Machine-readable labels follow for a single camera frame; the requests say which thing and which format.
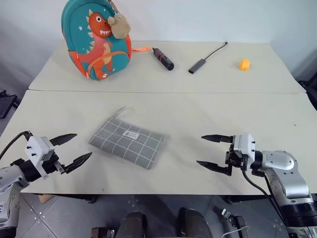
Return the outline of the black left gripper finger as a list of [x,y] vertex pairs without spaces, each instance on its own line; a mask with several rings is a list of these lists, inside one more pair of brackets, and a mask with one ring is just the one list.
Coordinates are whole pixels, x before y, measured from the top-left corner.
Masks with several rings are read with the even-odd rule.
[[64,166],[64,172],[65,173],[70,173],[73,170],[77,169],[78,167],[82,166],[88,159],[89,157],[92,155],[92,152],[84,154],[78,158],[76,158],[75,160],[73,160],[73,162],[71,164],[69,164],[68,166]]
[[59,145],[62,145],[64,143],[68,142],[69,140],[71,140],[75,136],[77,136],[76,133],[69,133],[69,134],[60,135],[60,136],[57,136],[53,139],[50,139],[50,143],[53,146],[59,146]]

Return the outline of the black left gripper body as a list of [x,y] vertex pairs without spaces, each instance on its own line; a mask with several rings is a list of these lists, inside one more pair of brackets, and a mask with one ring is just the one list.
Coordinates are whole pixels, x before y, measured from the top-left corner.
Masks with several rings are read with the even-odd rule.
[[55,171],[58,171],[61,174],[65,173],[65,166],[62,165],[58,160],[58,155],[56,153],[53,153],[50,159],[42,163],[42,167],[47,174],[51,174]]

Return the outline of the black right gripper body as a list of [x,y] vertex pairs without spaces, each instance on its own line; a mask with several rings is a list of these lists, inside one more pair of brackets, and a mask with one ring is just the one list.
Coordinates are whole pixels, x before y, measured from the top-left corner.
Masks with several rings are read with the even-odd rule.
[[242,171],[247,170],[248,157],[247,155],[239,154],[234,151],[234,144],[231,144],[225,156],[225,163],[228,165],[228,170],[232,171],[233,167],[240,168]]

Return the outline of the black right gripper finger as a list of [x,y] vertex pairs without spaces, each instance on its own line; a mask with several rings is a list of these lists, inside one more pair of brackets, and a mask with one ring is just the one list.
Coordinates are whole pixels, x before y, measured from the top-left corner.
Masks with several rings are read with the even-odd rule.
[[217,173],[221,173],[221,174],[225,174],[227,176],[231,176],[232,175],[232,166],[228,165],[227,167],[221,167],[218,164],[215,163],[211,163],[211,162],[206,162],[206,161],[196,161],[198,164],[200,164],[201,166],[207,168],[208,170],[217,172]]
[[232,144],[234,142],[234,136],[225,136],[219,134],[204,135],[201,137],[201,139],[205,139],[216,143],[224,142]]

